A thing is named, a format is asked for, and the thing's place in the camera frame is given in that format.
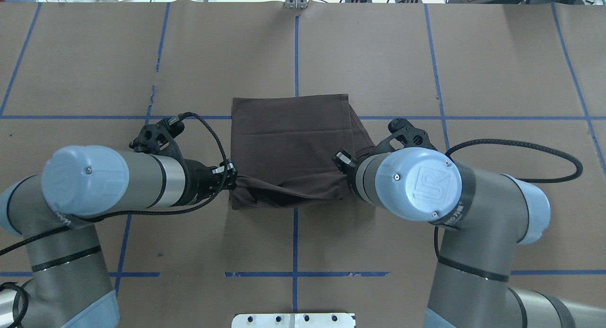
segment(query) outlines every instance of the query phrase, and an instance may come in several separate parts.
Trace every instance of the gray robot arm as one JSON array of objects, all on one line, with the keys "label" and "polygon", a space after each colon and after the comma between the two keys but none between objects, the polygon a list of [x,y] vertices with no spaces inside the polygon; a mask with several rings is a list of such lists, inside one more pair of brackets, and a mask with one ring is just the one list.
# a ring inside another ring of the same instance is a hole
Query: gray robot arm
[{"label": "gray robot arm", "polygon": [[[210,201],[235,186],[237,170],[229,160],[217,168],[182,158],[174,136],[190,113],[183,115],[146,125],[130,144],[136,153],[102,146],[60,149],[41,175],[0,195],[0,226],[15,235],[27,239],[69,228],[26,245],[33,280],[21,285],[28,298],[21,326],[114,328],[116,294],[94,222],[123,211]],[[14,326],[22,306],[16,291],[0,291],[0,328]]]},{"label": "gray robot arm", "polygon": [[[364,201],[445,229],[426,328],[606,327],[605,309],[508,287],[516,245],[535,242],[549,224],[538,187],[451,160],[397,121],[375,154],[357,162],[340,151],[333,160]],[[394,138],[411,147],[396,151]]]}]

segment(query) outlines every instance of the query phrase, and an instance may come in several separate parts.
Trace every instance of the dark brown towel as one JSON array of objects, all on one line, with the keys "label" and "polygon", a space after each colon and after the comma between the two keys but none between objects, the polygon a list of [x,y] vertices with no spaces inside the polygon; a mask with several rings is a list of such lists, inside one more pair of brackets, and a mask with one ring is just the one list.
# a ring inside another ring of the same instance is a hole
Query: dark brown towel
[{"label": "dark brown towel", "polygon": [[347,94],[281,99],[234,98],[232,160],[238,186],[232,209],[294,207],[350,193],[331,158],[361,157],[374,144]]}]

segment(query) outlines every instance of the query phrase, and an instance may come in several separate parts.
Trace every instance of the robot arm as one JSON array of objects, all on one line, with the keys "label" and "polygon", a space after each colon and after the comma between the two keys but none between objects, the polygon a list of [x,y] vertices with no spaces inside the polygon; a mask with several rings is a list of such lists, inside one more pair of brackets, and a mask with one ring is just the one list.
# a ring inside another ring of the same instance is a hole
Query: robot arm
[{"label": "robot arm", "polygon": [[[605,309],[508,288],[516,245],[535,242],[549,224],[543,191],[451,160],[405,119],[389,130],[365,160],[346,151],[333,160],[364,201],[445,229],[426,328],[606,327]],[[405,148],[396,151],[392,139]]]},{"label": "robot arm", "polygon": [[[33,280],[21,285],[28,299],[21,326],[114,328],[119,322],[116,295],[94,222],[123,211],[212,200],[235,186],[237,170],[229,160],[207,167],[180,155],[174,138],[190,115],[143,127],[130,144],[135,152],[102,146],[60,149],[41,175],[0,195],[0,225],[15,235],[27,239],[71,229],[27,245]],[[16,326],[13,304],[20,309],[24,300],[16,296],[11,289],[0,291],[0,328]]]}]

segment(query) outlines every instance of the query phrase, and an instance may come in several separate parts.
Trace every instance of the light blue plastic cover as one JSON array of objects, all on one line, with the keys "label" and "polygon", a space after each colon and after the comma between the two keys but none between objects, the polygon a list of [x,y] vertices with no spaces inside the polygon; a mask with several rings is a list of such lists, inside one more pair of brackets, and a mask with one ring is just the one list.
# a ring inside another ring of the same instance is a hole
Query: light blue plastic cover
[{"label": "light blue plastic cover", "polygon": [[541,238],[543,231],[549,226],[549,220],[552,217],[549,199],[537,186],[515,179],[511,175],[506,176],[520,188],[528,206],[528,231],[518,244],[532,244]]},{"label": "light blue plastic cover", "polygon": [[62,328],[115,328],[120,322],[116,291],[110,291],[95,303],[80,311]]},{"label": "light blue plastic cover", "polygon": [[446,321],[440,315],[437,315],[435,311],[425,308],[425,322],[423,328],[456,328],[450,322]]},{"label": "light blue plastic cover", "polygon": [[72,145],[56,151],[44,166],[42,191],[54,211],[89,218],[112,208],[128,179],[128,166],[117,151]]},{"label": "light blue plastic cover", "polygon": [[2,192],[2,194],[0,194],[0,227],[5,229],[11,235],[15,235],[17,237],[21,237],[22,235],[17,232],[17,230],[9,222],[9,198],[10,195],[13,194],[15,188],[17,188],[17,186],[19,186],[19,184],[22,182],[23,180],[19,181],[19,183],[10,186],[4,192]]},{"label": "light blue plastic cover", "polygon": [[381,162],[375,187],[381,203],[392,213],[431,222],[454,209],[462,182],[459,169],[446,155],[412,147],[395,151]]}]

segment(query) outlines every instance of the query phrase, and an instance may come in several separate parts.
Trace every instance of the brown cloth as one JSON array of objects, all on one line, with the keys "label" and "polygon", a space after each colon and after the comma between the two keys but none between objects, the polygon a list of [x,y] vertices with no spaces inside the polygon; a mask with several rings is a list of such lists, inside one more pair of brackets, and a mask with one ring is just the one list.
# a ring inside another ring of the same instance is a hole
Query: brown cloth
[{"label": "brown cloth", "polygon": [[347,94],[280,99],[234,98],[232,209],[294,207],[350,194],[332,157],[364,156],[374,144]]}]

